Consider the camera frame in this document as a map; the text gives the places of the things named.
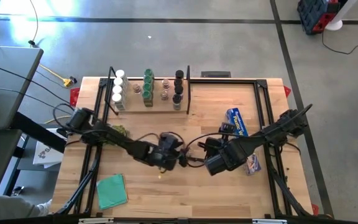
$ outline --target gray floor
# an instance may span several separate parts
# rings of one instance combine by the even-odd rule
[[[281,19],[298,19],[296,0],[276,2]],[[273,19],[269,0],[34,3],[39,16]],[[32,17],[34,12],[27,0],[2,0],[0,14]],[[358,2],[346,18],[358,18]],[[352,55],[339,55],[322,46],[321,35],[306,36],[299,25],[283,25],[283,31],[303,102],[314,104],[308,119],[334,214],[337,219],[358,221],[358,49]],[[0,45],[28,46],[34,32],[35,22],[20,16],[0,21]],[[358,25],[327,32],[324,39],[335,49],[349,51],[358,44]],[[106,75],[110,65],[133,77],[151,67],[162,77],[190,64],[194,77],[205,70],[229,70],[234,77],[282,78],[291,87],[274,24],[40,22],[36,42],[45,50],[42,64],[78,80]],[[35,80],[68,99],[68,90],[38,74]],[[27,93],[53,105],[59,103],[37,86],[31,85]],[[295,108],[292,95],[288,101]],[[24,100],[21,112],[40,123],[52,118],[50,108],[31,99]],[[305,141],[301,138],[299,143],[312,202],[320,205]],[[20,178],[28,182],[33,175],[25,173]]]

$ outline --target green cloth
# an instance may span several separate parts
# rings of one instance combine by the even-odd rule
[[[99,208],[111,208],[127,202],[124,176],[116,174],[96,183],[99,197]]]

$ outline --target red object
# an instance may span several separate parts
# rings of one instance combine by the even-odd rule
[[[72,88],[70,90],[70,105],[74,106],[77,104],[78,95],[80,94],[80,88]]]
[[[311,204],[311,209],[313,210],[313,215],[318,215],[318,206],[315,204]]]
[[[290,93],[291,93],[291,89],[290,88],[288,88],[288,87],[286,87],[286,86],[284,86],[284,92],[285,92],[285,97],[287,97],[288,98],[288,96],[290,95]]]
[[[337,10],[336,7],[330,7],[338,4],[338,0],[330,0],[328,3],[328,10],[325,12],[321,17],[320,20],[314,25],[313,27],[313,33],[322,33],[324,29],[326,28],[327,24],[331,22],[332,19],[334,19]]]

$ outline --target gray sleeve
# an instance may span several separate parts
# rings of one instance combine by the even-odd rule
[[[37,206],[19,197],[0,196],[0,220],[37,217]]]

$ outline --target wooden table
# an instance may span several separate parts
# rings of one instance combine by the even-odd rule
[[[288,109],[283,82],[280,78],[269,78],[267,83],[273,115],[277,120],[279,115]],[[98,84],[98,77],[84,77],[78,107],[94,108]],[[265,122],[268,124],[263,97],[262,105]],[[134,113],[116,116],[110,112],[108,123],[123,125],[134,139],[145,133],[173,131],[180,134],[185,142],[189,142],[202,134],[216,132],[221,123],[226,121],[226,110],[235,107],[239,108],[248,133],[257,132],[259,120],[254,88],[251,85],[238,84],[192,84],[189,115]],[[146,140],[157,142],[153,136]],[[77,188],[85,147],[85,144],[76,143],[66,148],[53,195],[52,212],[61,208]],[[194,157],[204,157],[203,150],[196,144],[191,147],[190,152]],[[262,218],[266,213],[273,214],[262,147],[256,149],[255,153],[262,170],[252,176],[247,176],[241,167],[211,177],[205,167],[183,168],[177,165],[173,171],[168,171],[159,178],[160,172],[156,167],[145,166],[133,160],[121,148],[105,146],[98,180],[113,174],[124,174],[129,201],[124,205],[100,211],[95,193],[92,214],[95,216],[96,212],[103,212],[104,217],[132,218]],[[288,176],[288,186],[305,210],[311,213],[311,202],[299,152],[285,145],[282,160],[285,175]],[[88,188],[84,193],[82,209],[86,205]],[[280,208],[285,211],[278,186],[277,193]]]

